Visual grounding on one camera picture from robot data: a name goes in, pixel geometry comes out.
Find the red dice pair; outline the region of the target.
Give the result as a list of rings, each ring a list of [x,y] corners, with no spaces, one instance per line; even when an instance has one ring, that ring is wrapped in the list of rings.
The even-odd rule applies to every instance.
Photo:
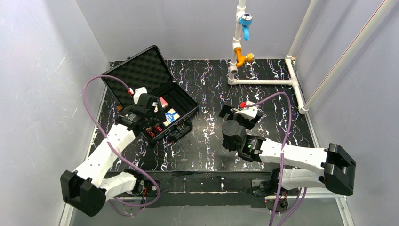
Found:
[[[156,129],[159,133],[161,133],[161,132],[163,131],[163,128],[162,128],[160,125],[156,125],[156,126],[155,126],[155,129]]]

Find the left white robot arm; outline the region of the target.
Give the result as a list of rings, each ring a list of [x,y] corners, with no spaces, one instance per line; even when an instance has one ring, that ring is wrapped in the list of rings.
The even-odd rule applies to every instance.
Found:
[[[122,110],[93,153],[75,170],[61,175],[63,201],[93,217],[111,198],[134,190],[137,173],[121,172],[111,178],[105,175],[116,159],[124,160],[121,153],[140,133],[165,121],[158,97],[146,93],[135,96],[134,104]]]

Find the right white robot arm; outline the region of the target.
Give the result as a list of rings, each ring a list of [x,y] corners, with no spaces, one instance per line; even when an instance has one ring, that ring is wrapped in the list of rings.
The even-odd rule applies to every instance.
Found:
[[[224,105],[219,117],[227,119],[222,124],[222,146],[236,151],[238,157],[248,162],[284,163],[291,169],[273,170],[265,186],[270,194],[278,186],[285,190],[302,187],[320,187],[344,196],[354,193],[356,161],[338,145],[327,148],[309,148],[283,145],[269,138],[247,134],[260,120],[257,107],[234,108]]]

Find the red playing card box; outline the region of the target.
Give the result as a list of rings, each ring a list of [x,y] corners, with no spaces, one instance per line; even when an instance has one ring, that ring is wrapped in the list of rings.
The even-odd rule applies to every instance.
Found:
[[[163,97],[160,97],[160,102],[163,109],[166,109],[169,106],[169,103]]]

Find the blue playing card box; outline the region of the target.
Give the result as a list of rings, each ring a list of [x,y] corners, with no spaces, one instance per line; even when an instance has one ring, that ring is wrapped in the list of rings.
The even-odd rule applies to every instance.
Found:
[[[167,127],[168,125],[179,119],[180,115],[174,108],[170,108],[167,112],[165,112],[165,117],[166,121],[163,122],[163,125]]]

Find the black foam-lined poker case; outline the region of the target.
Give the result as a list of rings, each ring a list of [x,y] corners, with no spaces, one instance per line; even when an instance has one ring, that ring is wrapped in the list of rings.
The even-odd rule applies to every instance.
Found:
[[[174,108],[179,113],[180,118],[167,127],[163,123],[156,124],[163,128],[161,133],[155,129],[156,125],[140,133],[150,143],[155,143],[164,137],[169,141],[176,142],[192,130],[193,125],[190,118],[198,111],[198,103],[180,85],[174,82],[174,78],[156,45],[148,47],[106,71],[101,79],[115,96],[122,110],[134,104],[133,93],[135,89],[146,87],[147,94],[158,98],[163,97],[169,103],[164,112]],[[152,130],[156,137],[151,138],[147,133],[149,130]]]

